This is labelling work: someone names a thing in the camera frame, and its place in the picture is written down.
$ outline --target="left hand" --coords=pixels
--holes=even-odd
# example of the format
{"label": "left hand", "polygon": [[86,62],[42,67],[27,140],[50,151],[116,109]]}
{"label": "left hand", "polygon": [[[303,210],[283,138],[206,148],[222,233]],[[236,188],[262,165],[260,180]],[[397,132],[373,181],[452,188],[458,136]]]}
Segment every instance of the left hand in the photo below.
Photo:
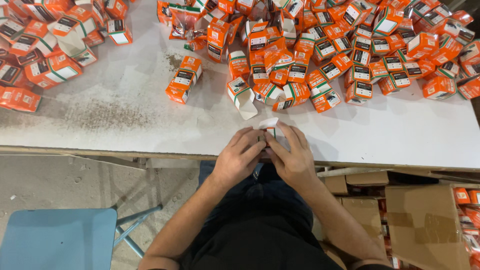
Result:
{"label": "left hand", "polygon": [[217,187],[227,192],[253,172],[266,143],[259,141],[251,147],[250,143],[263,134],[262,130],[253,129],[251,126],[235,133],[218,156],[215,168],[209,176]]}

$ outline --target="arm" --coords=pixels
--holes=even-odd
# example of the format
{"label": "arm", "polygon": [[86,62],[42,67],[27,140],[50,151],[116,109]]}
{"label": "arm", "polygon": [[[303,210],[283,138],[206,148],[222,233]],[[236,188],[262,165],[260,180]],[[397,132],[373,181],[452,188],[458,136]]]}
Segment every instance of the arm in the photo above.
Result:
{"label": "arm", "polygon": [[316,176],[313,154],[303,132],[280,121],[277,126],[287,138],[291,151],[288,152],[272,135],[265,133],[271,147],[266,151],[278,175],[313,209],[322,226],[326,228],[332,244],[356,258],[353,261],[344,261],[348,268],[357,269],[365,264],[390,266],[383,250]]}
{"label": "arm", "polygon": [[249,145],[262,133],[248,127],[233,136],[218,156],[212,174],[155,237],[138,270],[180,268],[177,261],[202,229],[208,214],[229,189],[252,173],[265,142]]}

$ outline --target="person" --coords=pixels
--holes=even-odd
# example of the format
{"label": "person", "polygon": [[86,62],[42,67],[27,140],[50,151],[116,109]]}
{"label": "person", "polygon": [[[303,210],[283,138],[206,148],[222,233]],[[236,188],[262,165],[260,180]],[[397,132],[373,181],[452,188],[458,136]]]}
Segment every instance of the person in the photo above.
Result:
{"label": "person", "polygon": [[[312,234],[312,211],[347,269],[391,269],[384,248],[316,176],[305,135],[280,121],[277,127],[290,151],[247,127],[215,164],[201,162],[198,190],[158,233],[139,270],[340,270]],[[264,148],[273,164],[258,163]]]}

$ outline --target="forearm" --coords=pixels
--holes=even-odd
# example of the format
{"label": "forearm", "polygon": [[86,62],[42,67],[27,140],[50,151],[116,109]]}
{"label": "forearm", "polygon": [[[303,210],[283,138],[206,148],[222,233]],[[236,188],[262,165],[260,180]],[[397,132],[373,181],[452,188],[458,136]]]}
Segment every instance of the forearm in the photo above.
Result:
{"label": "forearm", "polygon": [[333,245],[360,260],[386,261],[385,253],[318,179],[299,194],[310,205]]}
{"label": "forearm", "polygon": [[213,184],[210,176],[173,215],[153,240],[146,256],[177,260],[202,229],[205,219],[226,191]]}

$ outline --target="concrete floor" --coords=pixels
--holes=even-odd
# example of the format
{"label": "concrete floor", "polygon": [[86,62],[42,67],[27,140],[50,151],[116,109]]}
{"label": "concrete floor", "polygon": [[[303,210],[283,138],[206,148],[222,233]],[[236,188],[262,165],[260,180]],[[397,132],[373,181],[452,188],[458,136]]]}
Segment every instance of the concrete floor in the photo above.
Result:
{"label": "concrete floor", "polygon": [[[16,210],[117,205],[119,217],[124,217],[162,203],[161,212],[150,215],[130,234],[146,250],[163,225],[195,192],[198,171],[145,171],[69,157],[0,156],[0,241],[11,213]],[[134,270],[139,261],[136,253],[121,242],[113,250],[111,269]]]}

